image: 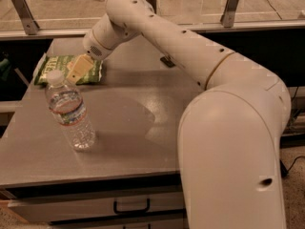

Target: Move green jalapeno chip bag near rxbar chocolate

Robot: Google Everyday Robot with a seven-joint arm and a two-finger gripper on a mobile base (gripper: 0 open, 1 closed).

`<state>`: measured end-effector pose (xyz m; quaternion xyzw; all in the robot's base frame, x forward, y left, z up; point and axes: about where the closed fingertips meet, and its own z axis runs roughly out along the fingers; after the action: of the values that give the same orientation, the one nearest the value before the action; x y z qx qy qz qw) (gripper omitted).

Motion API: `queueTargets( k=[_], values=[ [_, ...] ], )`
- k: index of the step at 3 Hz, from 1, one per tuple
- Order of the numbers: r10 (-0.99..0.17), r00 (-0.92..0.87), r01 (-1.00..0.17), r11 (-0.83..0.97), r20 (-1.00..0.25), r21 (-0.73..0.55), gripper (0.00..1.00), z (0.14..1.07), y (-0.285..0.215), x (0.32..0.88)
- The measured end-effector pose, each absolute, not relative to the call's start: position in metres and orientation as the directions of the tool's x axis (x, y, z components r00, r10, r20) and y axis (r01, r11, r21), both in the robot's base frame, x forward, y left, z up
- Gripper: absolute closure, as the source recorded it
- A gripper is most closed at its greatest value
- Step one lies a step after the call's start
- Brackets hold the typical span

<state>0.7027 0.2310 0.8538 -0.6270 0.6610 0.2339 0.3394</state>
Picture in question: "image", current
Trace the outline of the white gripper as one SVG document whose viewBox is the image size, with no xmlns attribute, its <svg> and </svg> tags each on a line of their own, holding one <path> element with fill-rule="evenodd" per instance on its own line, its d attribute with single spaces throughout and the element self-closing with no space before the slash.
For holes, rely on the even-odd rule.
<svg viewBox="0 0 305 229">
<path fill-rule="evenodd" d="M 102 46 L 94 36 L 93 30 L 89 30 L 83 38 L 83 47 L 87 54 L 76 56 L 68 65 L 66 78 L 76 84 L 85 74 L 93 68 L 93 59 L 104 60 L 111 54 L 111 50 Z"/>
</svg>

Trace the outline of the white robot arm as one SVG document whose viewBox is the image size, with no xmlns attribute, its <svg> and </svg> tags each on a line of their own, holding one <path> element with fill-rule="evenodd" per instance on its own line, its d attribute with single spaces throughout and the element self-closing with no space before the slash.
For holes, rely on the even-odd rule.
<svg viewBox="0 0 305 229">
<path fill-rule="evenodd" d="M 84 37 L 103 60 L 141 35 L 188 74 L 202 94 L 181 116 L 177 152 L 190 229 L 287 229 L 280 138 L 291 97 L 273 72 L 158 16 L 145 0 L 106 0 Z"/>
</svg>

